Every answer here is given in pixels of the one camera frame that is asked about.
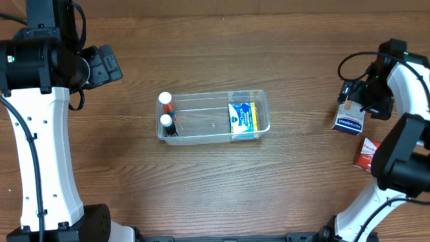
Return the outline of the orange tube white cap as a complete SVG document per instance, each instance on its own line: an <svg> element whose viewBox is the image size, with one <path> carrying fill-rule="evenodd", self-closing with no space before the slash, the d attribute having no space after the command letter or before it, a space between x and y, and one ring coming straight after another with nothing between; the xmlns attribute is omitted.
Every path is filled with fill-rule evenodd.
<svg viewBox="0 0 430 242"><path fill-rule="evenodd" d="M159 102L163 105L163 108L173 120L177 119L175 109L173 107L173 98L169 92L162 92L159 94Z"/></svg>

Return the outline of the black bottle white cap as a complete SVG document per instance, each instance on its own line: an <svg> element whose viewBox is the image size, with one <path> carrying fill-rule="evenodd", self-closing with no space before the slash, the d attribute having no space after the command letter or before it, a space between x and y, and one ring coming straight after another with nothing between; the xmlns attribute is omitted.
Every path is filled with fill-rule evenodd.
<svg viewBox="0 0 430 242"><path fill-rule="evenodd" d="M163 114L160 117L160 123L163 126L163 128L165 129L167 136L179 136L176 125L175 125L172 117L170 117L170 115Z"/></svg>

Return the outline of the blue yellow lozenge box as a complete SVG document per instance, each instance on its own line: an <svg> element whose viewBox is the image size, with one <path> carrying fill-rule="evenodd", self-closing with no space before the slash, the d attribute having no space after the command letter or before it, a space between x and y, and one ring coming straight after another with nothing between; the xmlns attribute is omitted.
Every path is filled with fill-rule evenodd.
<svg viewBox="0 0 430 242"><path fill-rule="evenodd" d="M251 140L259 137L255 102L229 103L228 114L232 140Z"/></svg>

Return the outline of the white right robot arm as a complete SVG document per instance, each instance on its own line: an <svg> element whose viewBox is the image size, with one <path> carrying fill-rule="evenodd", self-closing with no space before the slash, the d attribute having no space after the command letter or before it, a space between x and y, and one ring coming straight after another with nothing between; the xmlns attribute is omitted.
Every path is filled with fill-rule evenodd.
<svg viewBox="0 0 430 242"><path fill-rule="evenodd" d="M339 109L351 102L379 120L396 109L398 121L375 150L372 182L320 229L319 241L377 241L373 230L388 214L429 192L429 156L415 152L417 145L429 148L429 60L397 39L381 43L374 55L363 75L343 79Z"/></svg>

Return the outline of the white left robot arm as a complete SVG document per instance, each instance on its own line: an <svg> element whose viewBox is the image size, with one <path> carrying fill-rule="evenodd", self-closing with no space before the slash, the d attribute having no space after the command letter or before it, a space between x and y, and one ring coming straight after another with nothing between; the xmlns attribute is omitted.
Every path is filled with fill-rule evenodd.
<svg viewBox="0 0 430 242"><path fill-rule="evenodd" d="M17 145L23 194L20 225L8 241L140 240L105 204L84 205L68 134L70 98L121 79L109 45L86 46L83 13L71 0L28 1L25 26L1 42L1 103Z"/></svg>

